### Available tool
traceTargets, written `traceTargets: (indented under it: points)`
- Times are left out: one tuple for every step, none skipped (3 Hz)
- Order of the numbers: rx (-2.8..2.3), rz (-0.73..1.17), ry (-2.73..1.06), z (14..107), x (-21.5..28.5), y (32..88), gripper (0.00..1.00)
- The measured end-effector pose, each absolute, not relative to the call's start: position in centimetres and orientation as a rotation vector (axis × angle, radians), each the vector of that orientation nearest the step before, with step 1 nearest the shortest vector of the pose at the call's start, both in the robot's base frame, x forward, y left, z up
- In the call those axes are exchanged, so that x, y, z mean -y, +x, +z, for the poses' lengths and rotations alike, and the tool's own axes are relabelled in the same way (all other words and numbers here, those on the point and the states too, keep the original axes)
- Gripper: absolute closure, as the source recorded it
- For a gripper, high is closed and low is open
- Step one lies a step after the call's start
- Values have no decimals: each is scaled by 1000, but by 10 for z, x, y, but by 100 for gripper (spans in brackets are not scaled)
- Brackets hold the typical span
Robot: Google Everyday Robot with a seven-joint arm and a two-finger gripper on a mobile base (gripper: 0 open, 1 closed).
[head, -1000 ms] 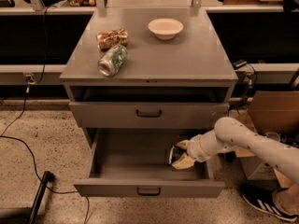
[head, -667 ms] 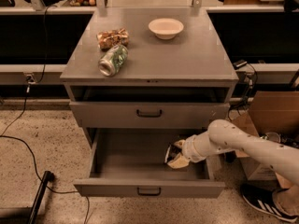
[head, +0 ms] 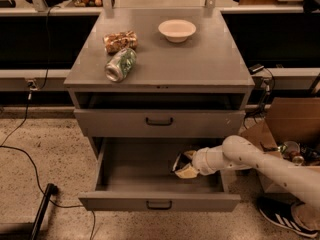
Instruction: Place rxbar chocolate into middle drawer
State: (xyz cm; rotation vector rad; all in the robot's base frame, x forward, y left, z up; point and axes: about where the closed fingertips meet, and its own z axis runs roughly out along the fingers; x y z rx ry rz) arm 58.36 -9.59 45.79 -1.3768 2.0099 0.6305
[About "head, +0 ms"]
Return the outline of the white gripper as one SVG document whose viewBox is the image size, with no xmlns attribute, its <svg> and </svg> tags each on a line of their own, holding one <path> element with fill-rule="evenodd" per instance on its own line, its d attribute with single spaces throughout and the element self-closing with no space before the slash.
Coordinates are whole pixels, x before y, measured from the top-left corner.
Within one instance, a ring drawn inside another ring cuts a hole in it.
<svg viewBox="0 0 320 240">
<path fill-rule="evenodd" d="M 193 179 L 200 173 L 203 176 L 211 175 L 216 172 L 216 168 L 211 165 L 214 152 L 211 148 L 202 148 L 199 150 L 188 150 L 184 155 L 192 160 L 192 165 L 188 163 L 183 168 L 178 169 L 175 174 L 181 179 Z"/>
</svg>

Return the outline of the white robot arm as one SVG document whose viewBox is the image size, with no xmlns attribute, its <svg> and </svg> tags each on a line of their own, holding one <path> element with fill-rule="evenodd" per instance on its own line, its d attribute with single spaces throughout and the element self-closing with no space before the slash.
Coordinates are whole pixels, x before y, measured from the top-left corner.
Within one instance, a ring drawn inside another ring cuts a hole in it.
<svg viewBox="0 0 320 240">
<path fill-rule="evenodd" d="M 182 179 L 211 175 L 221 170 L 253 168 L 302 202 L 320 209 L 320 173 L 307 166 L 263 152 L 247 139 L 231 135 L 213 148 L 180 153 L 172 171 Z"/>
</svg>

